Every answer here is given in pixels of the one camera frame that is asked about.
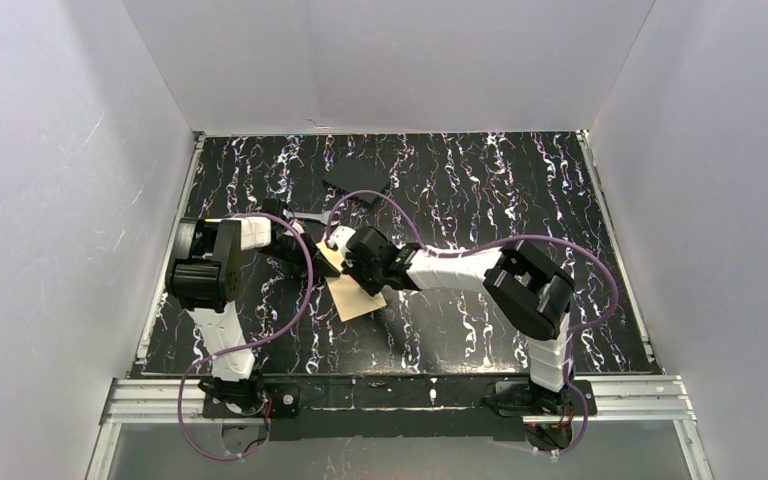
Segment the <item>cream paper envelope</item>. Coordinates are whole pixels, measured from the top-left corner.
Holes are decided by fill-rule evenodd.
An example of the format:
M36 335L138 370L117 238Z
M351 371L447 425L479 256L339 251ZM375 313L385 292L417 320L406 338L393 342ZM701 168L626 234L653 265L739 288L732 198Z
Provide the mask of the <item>cream paper envelope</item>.
M343 323L386 306L386 300L381 293L367 294L349 275L341 274L339 277L327 277L326 284L340 321Z

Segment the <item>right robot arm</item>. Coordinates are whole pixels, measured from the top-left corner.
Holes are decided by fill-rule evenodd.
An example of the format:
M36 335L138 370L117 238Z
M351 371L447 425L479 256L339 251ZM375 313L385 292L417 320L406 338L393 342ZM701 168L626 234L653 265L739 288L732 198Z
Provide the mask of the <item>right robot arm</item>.
M379 230L339 227L326 242L339 252L341 270L369 295L393 290L462 290L491 300L527 339L529 379L489 398L498 413L563 415L571 401L566 382L569 314L574 281L537 247L523 241L468 254L398 246Z

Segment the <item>black ribbed block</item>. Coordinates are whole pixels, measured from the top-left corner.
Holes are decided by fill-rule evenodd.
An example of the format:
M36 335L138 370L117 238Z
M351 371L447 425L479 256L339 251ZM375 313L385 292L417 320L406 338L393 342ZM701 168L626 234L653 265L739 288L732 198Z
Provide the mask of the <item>black ribbed block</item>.
M335 189L341 195L359 190L369 190L380 194L386 193L390 187L390 177L382 171L359 162L352 158L337 160L332 168L322 178L326 187ZM366 205L373 205L378 196L362 193L352 200Z

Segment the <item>silver open-end wrench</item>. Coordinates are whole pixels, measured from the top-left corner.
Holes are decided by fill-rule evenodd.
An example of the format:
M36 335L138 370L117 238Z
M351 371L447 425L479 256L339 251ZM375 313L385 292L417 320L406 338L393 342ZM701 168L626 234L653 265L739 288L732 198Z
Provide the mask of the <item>silver open-end wrench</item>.
M310 221L331 227L335 227L340 223L339 214L334 213L332 210L325 210L320 213L292 212L291 217L300 221Z

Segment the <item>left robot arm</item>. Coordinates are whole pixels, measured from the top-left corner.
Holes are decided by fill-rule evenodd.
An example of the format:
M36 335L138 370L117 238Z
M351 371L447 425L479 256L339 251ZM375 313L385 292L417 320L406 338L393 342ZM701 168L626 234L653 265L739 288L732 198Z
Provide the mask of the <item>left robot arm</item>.
M253 217L180 221L165 274L165 289L193 319L213 358L199 382L209 397L243 415L268 404L262 374L250 349L224 355L244 345L235 300L244 284L244 253L253 251L289 263L303 276L337 278L338 270L319 251L288 204L264 200Z

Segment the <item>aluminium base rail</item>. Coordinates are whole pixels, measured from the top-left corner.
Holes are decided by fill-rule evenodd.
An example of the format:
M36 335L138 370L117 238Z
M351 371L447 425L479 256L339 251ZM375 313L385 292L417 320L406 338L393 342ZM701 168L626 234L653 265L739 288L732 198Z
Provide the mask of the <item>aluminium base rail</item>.
M110 475L125 425L256 426L276 441L316 438L469 438L513 442L521 428L553 417L524 403L522 374L269 374L248 409L205 391L204 378L114 382L88 477ZM667 422L676 432L689 475L712 475L696 414L677 375L597 374L575 378L571 418L590 428L606 422Z

